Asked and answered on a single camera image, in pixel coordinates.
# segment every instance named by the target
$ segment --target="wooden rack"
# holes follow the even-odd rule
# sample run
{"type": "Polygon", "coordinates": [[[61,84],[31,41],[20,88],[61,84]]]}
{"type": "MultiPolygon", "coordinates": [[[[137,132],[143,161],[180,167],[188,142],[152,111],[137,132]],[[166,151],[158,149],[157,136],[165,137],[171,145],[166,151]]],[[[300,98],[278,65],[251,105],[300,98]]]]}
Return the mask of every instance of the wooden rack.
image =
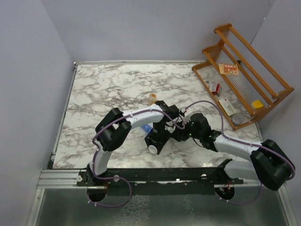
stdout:
{"type": "Polygon", "coordinates": [[[251,45],[232,27],[231,24],[224,24],[218,26],[215,28],[214,32],[218,34],[221,39],[218,41],[216,45],[209,46],[202,50],[202,53],[205,54],[207,60],[203,63],[193,66],[192,70],[201,80],[204,87],[209,92],[210,96],[213,98],[215,103],[219,106],[223,115],[228,120],[233,130],[237,130],[262,119],[268,112],[270,112],[275,106],[277,106],[287,95],[289,95],[294,90],[294,88],[290,87],[280,77],[280,75],[251,47],[251,45]],[[242,46],[246,48],[247,54],[244,54],[243,56],[237,50],[237,48],[234,45],[234,42],[230,41],[229,39],[231,35],[235,37],[236,40],[240,41],[243,44],[242,46]],[[228,62],[224,62],[224,61],[221,62],[220,59],[221,55],[226,56],[228,62]],[[282,85],[284,90],[280,92],[275,92],[274,89],[272,89],[270,85],[257,73],[257,71],[253,67],[254,64],[252,65],[249,62],[250,56],[252,56],[256,61],[260,62],[267,69],[267,73],[274,76],[274,78],[282,85]],[[214,96],[211,93],[210,89],[208,88],[208,86],[205,84],[204,80],[201,78],[201,76],[198,73],[199,69],[211,65],[217,70],[218,73],[220,73],[219,66],[218,66],[219,62],[234,63],[238,65],[239,76],[241,76],[241,81],[242,81],[241,85],[239,85],[237,82],[233,82],[231,80],[231,77],[227,75],[224,74],[220,74],[220,75],[225,80],[227,85],[231,88],[233,93],[237,96],[241,104],[244,106],[244,108],[247,110],[247,112],[250,114],[250,117],[252,118],[251,120],[243,124],[237,126],[233,124],[231,118],[226,114],[223,107],[218,102],[216,96],[214,96]],[[250,100],[246,98],[246,95],[243,95],[243,93],[245,93],[244,90],[246,89],[252,89],[254,90],[254,92],[259,94],[259,97],[262,98],[262,100],[266,103],[265,107],[258,110],[254,110],[251,107],[250,100]]]}

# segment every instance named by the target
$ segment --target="wall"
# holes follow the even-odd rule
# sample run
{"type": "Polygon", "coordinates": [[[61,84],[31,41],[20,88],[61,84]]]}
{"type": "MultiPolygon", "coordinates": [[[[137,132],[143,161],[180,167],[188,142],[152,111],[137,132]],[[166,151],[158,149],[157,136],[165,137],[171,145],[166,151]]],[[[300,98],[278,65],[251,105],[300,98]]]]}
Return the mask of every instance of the wall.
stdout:
{"type": "Polygon", "coordinates": [[[232,23],[249,41],[274,0],[42,0],[74,61],[200,60],[232,23]]]}
{"type": "Polygon", "coordinates": [[[301,225],[301,1],[276,0],[252,46],[295,88],[280,105],[260,121],[264,138],[275,140],[296,166],[296,177],[287,182],[294,212],[301,225]]]}
{"type": "Polygon", "coordinates": [[[0,71],[1,225],[26,225],[73,71],[40,1],[1,1],[0,71]]]}

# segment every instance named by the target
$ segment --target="blue object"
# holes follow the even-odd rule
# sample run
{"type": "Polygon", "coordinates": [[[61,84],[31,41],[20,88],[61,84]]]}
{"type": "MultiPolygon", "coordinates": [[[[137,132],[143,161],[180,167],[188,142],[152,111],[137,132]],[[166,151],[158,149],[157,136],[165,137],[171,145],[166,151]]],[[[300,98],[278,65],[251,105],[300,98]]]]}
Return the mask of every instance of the blue object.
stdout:
{"type": "Polygon", "coordinates": [[[145,124],[145,125],[141,126],[141,128],[142,128],[147,134],[152,130],[152,126],[150,126],[149,124],[145,124]]]}

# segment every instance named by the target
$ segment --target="table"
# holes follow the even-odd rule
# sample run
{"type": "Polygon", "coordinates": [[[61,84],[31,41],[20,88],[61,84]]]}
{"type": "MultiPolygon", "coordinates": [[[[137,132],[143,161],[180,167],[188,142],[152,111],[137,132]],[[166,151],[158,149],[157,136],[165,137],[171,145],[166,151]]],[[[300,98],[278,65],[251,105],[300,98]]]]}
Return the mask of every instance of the table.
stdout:
{"type": "MultiPolygon", "coordinates": [[[[114,107],[122,111],[144,108],[148,106],[148,96],[152,92],[158,100],[176,105],[179,109],[198,100],[212,101],[191,70],[192,66],[193,64],[79,65],[53,168],[85,168],[96,150],[91,142],[95,127],[114,107]]],[[[227,97],[237,112],[246,115],[243,106],[213,67],[201,69],[199,73],[206,80],[221,83],[221,97],[227,97]]],[[[213,106],[197,104],[187,113],[191,112],[203,113],[212,129],[221,129],[220,116],[213,106]]],[[[226,134],[260,141],[255,124],[232,131],[225,119],[224,122],[226,134]]],[[[145,136],[146,133],[141,128],[130,131],[124,144],[112,153],[108,168],[216,167],[226,158],[239,159],[199,147],[191,139],[180,143],[170,139],[160,155],[154,155],[147,150],[145,136]]]]}

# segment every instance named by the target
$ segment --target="metal frame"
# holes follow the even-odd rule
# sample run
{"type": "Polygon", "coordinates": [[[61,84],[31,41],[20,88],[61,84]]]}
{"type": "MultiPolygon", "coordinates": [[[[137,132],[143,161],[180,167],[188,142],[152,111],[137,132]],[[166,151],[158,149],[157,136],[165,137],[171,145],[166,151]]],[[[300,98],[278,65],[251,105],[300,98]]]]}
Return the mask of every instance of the metal frame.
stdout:
{"type": "MultiPolygon", "coordinates": [[[[52,151],[52,159],[54,160],[54,155],[56,153],[58,141],[60,138],[62,126],[63,126],[63,121],[65,118],[65,113],[68,107],[69,99],[71,96],[71,91],[73,87],[73,82],[75,79],[76,71],[78,68],[78,65],[108,65],[108,64],[119,64],[119,65],[124,65],[124,64],[194,64],[194,63],[200,63],[202,61],[127,61],[127,60],[122,60],[122,61],[91,61],[91,62],[74,62],[74,71],[71,79],[71,85],[69,87],[68,91],[68,96],[65,102],[63,114],[61,117],[58,133],[56,136],[55,140],[55,145],[52,151]]],[[[262,133],[261,129],[258,123],[256,123],[256,127],[259,133],[259,137],[261,141],[263,141],[262,138],[262,133]]],[[[28,224],[27,226],[34,226],[37,223],[40,208],[42,206],[42,201],[43,201],[43,196],[45,189],[105,189],[104,186],[87,186],[87,187],[78,187],[77,184],[77,176],[80,171],[86,171],[85,169],[62,169],[62,170],[56,170],[56,169],[45,169],[41,170],[38,185],[37,185],[37,190],[36,194],[34,197],[33,205],[32,205],[32,210],[29,216],[28,224]]],[[[235,185],[235,187],[240,187],[240,186],[259,186],[260,183],[258,181],[253,181],[253,180],[244,180],[244,184],[242,185],[235,185]]],[[[285,188],[285,185],[283,185],[279,189],[279,196],[282,202],[282,205],[284,207],[285,215],[287,217],[287,220],[289,222],[290,226],[298,226],[297,219],[295,217],[293,207],[291,205],[289,196],[287,194],[287,190],[285,188]]]]}

